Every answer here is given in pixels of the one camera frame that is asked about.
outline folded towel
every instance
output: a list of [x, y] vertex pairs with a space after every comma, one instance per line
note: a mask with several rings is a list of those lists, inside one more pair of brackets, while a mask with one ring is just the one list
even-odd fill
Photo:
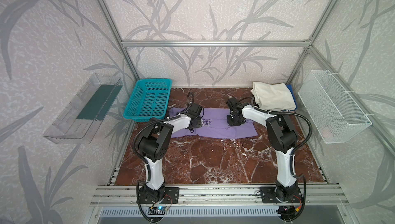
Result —
[[254, 82], [251, 93], [255, 102], [264, 110], [295, 110], [296, 105], [291, 92], [284, 83], [267, 84]]
[[[169, 116], [175, 116], [182, 108], [171, 108]], [[201, 137], [219, 138], [219, 139], [237, 139], [249, 138], [257, 136], [253, 121], [247, 119], [246, 122], [237, 127], [230, 127], [226, 121], [226, 116], [229, 115], [228, 108], [205, 108], [202, 118], [202, 127], [195, 128], [194, 133], [188, 129], [181, 129], [171, 135], [172, 138], [183, 136], [199, 135]]]

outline transparent acrylic tray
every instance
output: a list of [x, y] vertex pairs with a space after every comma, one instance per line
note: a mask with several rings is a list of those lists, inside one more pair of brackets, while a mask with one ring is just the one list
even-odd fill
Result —
[[89, 144], [122, 85], [120, 77], [92, 74], [44, 137], [56, 144]]

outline brown tile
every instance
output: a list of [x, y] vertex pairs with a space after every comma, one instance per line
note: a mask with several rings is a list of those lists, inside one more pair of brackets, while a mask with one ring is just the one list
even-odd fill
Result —
[[[251, 88], [173, 88], [168, 106], [184, 108], [188, 92], [195, 94], [195, 103], [206, 108], [228, 108], [230, 97], [252, 96]], [[299, 142], [303, 140], [300, 127], [291, 116]], [[137, 123], [132, 138], [144, 126]], [[256, 137], [243, 139], [214, 139], [199, 136], [172, 138], [163, 159], [165, 182], [171, 184], [211, 183], [274, 183], [277, 177], [277, 159], [270, 146], [266, 128], [254, 123]], [[323, 182], [319, 169], [308, 146], [295, 155], [297, 174], [304, 173], [308, 182]], [[143, 162], [128, 145], [118, 177], [117, 185], [135, 184], [145, 179]]]

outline teal plastic basket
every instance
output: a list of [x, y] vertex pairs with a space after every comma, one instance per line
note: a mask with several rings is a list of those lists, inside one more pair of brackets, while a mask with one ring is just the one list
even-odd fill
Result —
[[152, 78], [136, 82], [124, 111], [124, 118], [147, 122], [150, 118], [165, 117], [171, 89], [171, 79]]

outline white wire mesh basket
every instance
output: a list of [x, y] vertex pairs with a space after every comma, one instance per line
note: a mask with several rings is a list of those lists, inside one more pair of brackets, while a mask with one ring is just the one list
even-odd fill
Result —
[[372, 124], [328, 70], [312, 70], [298, 94], [325, 143], [344, 143]]

